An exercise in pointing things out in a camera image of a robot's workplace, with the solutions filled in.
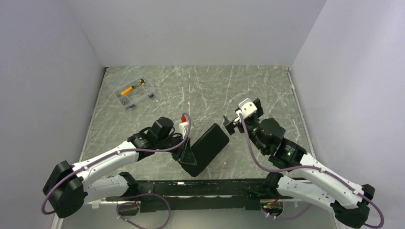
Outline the black zippered tool case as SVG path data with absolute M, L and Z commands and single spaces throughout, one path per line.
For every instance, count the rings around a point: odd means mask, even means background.
M 192 177 L 197 177 L 213 161 L 213 159 L 227 146 L 229 137 L 214 123 L 191 147 L 197 160 L 196 166 L 181 165 Z

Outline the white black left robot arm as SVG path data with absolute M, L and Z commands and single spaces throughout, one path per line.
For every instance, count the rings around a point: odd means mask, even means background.
M 192 128 L 188 113 L 181 117 L 181 132 L 172 132 L 173 121 L 160 117 L 152 126 L 133 134 L 115 148 L 91 159 L 69 164 L 58 163 L 43 187 L 41 213 L 63 219 L 76 213 L 84 204 L 107 197 L 132 200 L 137 183 L 130 173 L 105 178 L 108 173 L 134 164 L 157 153 L 176 153 L 186 146 Z

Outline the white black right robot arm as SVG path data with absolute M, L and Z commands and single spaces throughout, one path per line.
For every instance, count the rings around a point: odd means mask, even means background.
M 274 118 L 260 120 L 263 108 L 259 99 L 243 100 L 234 112 L 236 117 L 225 117 L 223 125 L 230 135 L 235 129 L 245 135 L 253 161 L 268 172 L 263 184 L 267 197 L 303 200 L 330 212 L 345 226 L 367 226 L 373 186 L 353 183 L 327 168 L 285 138 L 285 129 Z

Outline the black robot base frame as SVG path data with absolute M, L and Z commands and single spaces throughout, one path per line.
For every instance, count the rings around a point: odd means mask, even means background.
M 263 178 L 217 180 L 139 180 L 136 192 L 107 197 L 109 202 L 137 201 L 141 213 L 160 210 L 260 210 L 280 195 Z

